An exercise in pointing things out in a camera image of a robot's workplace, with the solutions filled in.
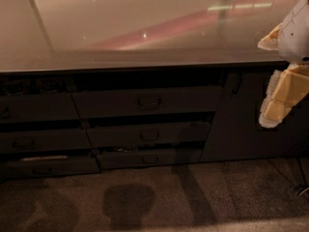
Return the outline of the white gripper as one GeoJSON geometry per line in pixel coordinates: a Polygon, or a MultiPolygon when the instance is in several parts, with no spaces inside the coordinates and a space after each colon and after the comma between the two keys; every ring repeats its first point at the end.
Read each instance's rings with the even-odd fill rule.
{"type": "Polygon", "coordinates": [[[295,63],[282,72],[275,70],[269,80],[259,123],[273,129],[309,94],[309,0],[299,0],[282,24],[258,42],[258,48],[278,49],[284,60],[295,63]]]}

